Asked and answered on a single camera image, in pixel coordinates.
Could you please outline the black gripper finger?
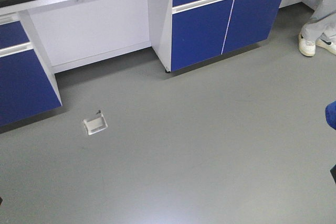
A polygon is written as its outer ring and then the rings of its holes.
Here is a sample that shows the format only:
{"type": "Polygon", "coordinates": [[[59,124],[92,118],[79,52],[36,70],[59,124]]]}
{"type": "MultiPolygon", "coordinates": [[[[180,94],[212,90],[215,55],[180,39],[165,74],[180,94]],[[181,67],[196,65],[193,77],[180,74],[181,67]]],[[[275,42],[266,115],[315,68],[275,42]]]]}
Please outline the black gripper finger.
{"type": "Polygon", "coordinates": [[[331,173],[331,176],[332,176],[334,182],[336,183],[336,165],[334,165],[334,166],[330,169],[330,173],[331,173]]]}

